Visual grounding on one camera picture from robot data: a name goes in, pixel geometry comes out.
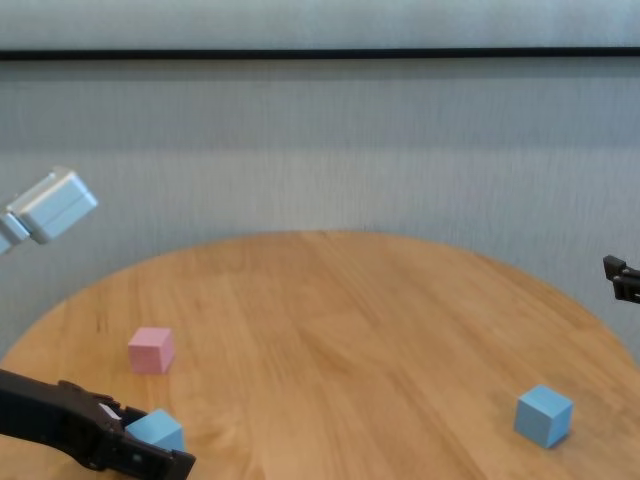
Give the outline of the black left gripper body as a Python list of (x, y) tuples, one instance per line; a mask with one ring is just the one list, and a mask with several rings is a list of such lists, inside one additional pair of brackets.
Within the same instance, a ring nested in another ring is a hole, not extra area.
[(103, 470), (109, 452), (124, 438), (124, 429), (96, 395), (81, 387), (3, 370), (1, 434), (51, 447), (86, 468)]

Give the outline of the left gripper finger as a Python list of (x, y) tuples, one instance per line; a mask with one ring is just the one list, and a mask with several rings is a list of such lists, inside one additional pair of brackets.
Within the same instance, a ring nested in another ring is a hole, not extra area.
[(179, 450), (166, 450), (131, 436), (109, 439), (106, 467), (136, 479), (187, 479), (196, 457)]
[(147, 415), (146, 411), (122, 405), (116, 400), (111, 401), (111, 411), (115, 415), (114, 421), (117, 421), (121, 426), (127, 426)]

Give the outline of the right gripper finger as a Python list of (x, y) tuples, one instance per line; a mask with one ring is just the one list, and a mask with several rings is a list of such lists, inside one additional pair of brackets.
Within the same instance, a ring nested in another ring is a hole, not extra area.
[(630, 303), (639, 302), (640, 279), (639, 271), (613, 255), (603, 258), (606, 279), (612, 283), (614, 296), (617, 300)]

